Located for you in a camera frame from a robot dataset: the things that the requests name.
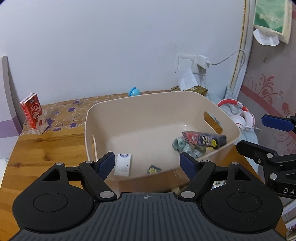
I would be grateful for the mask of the dark red black box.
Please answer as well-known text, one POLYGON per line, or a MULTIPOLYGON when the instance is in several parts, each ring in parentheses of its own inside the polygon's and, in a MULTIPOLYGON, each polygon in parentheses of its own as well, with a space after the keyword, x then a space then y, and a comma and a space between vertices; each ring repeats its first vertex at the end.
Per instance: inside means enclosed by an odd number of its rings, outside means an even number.
POLYGON ((194 146, 201 146, 217 150, 227 144, 225 135, 186 131, 182 132, 184 139, 194 146))

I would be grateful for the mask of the white card pack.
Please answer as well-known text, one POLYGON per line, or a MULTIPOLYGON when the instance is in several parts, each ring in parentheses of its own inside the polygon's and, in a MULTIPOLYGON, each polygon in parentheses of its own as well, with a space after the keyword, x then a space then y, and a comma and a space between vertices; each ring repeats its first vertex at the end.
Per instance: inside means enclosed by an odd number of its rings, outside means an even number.
POLYGON ((130 154, 118 154, 115 162, 114 175, 128 177, 130 175, 130 164, 132 156, 130 154))

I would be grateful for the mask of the crumpled grey green cloth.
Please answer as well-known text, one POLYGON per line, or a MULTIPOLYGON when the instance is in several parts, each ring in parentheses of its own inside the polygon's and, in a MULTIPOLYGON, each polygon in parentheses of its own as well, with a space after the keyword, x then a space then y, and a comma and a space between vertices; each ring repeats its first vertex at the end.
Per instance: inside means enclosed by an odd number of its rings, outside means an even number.
POLYGON ((185 152, 194 159, 198 159, 206 154, 206 147, 190 144, 183 137, 176 138, 172 143, 172 147, 180 154, 185 152))

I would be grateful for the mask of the red white headphones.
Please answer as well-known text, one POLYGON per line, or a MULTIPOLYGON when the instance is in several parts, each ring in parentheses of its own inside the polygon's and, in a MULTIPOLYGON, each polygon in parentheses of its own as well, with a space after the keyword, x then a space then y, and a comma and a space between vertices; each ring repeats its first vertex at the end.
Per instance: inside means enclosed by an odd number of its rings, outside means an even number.
POLYGON ((241 102, 235 99, 223 99, 217 104, 218 107, 229 108, 229 117, 241 131, 257 129, 255 126, 255 117, 241 102))

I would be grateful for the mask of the small dark star packet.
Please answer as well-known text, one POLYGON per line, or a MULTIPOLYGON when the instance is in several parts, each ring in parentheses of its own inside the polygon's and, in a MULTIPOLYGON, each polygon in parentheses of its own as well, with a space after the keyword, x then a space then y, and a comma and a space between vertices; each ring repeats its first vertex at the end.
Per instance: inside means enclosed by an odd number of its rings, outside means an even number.
POLYGON ((161 168, 155 166, 155 165, 151 165, 148 169, 147 169, 147 175, 153 175, 153 174, 157 174, 159 172, 161 172, 161 168))

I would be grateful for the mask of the beige plastic storage bin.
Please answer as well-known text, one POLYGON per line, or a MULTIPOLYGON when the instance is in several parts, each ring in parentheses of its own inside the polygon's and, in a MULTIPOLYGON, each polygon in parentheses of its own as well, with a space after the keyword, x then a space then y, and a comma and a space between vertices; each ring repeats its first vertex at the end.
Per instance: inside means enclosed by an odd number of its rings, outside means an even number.
POLYGON ((240 130, 217 105, 190 91, 144 94, 93 105, 85 121, 87 157, 96 161, 107 152, 130 154, 129 179, 146 177, 152 165, 162 172, 177 169, 180 155, 172 147, 176 138, 185 131, 215 132, 205 114, 217 119, 226 136, 226 145, 204 155, 219 163, 240 137, 240 130))

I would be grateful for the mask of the floral patterned table mat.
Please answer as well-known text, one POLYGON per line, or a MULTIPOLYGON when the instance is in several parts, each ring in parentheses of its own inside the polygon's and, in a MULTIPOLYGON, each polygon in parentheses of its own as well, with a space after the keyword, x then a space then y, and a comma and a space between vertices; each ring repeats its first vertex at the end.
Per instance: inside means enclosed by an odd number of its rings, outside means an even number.
POLYGON ((127 96, 127 93, 120 93, 74 99, 44 105, 42 106, 42 109, 49 125, 46 131, 57 132, 83 126, 85 124, 88 109, 90 109, 93 105, 127 96))

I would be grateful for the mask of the red milk carton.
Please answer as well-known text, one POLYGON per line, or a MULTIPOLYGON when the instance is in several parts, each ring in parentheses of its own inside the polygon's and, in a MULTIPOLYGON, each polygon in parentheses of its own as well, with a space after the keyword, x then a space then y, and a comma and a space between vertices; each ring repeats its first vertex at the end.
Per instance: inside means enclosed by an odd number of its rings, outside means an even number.
POLYGON ((36 93, 30 93, 20 101, 25 117, 33 133, 41 135, 49 126, 36 93))

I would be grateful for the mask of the blue round ball toy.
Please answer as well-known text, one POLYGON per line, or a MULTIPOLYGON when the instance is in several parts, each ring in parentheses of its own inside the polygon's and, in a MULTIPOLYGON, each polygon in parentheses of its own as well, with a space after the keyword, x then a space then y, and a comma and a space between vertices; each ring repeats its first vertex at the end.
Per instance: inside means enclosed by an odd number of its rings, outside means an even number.
POLYGON ((128 92, 128 96, 138 96, 141 95, 141 92, 139 89, 137 89, 136 87, 133 87, 129 92, 128 92))

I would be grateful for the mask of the olive brown tissue box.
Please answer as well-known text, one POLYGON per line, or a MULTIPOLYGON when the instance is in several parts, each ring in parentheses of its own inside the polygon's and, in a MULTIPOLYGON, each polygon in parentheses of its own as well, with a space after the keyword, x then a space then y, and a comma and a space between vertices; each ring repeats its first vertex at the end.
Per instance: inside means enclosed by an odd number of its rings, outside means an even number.
POLYGON ((196 80, 191 68, 180 70, 177 72, 178 85, 170 89, 170 91, 191 91, 199 93, 206 97, 208 89, 201 86, 196 80))

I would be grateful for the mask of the purple white headboard panel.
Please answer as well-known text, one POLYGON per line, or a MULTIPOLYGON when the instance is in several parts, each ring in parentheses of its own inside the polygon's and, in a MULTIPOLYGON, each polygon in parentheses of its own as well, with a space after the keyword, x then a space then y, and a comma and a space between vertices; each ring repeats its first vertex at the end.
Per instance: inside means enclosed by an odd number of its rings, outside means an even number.
POLYGON ((0 68, 1 159, 9 159, 23 129, 16 115, 11 95, 7 56, 1 56, 0 68))

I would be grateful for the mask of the green tissue box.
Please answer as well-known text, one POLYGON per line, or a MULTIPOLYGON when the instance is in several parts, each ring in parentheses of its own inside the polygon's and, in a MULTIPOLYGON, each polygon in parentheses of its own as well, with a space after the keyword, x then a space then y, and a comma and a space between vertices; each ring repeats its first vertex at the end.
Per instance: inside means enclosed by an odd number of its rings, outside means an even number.
POLYGON ((253 36, 264 46, 288 44, 292 29, 292 5, 289 0, 257 0, 253 36))

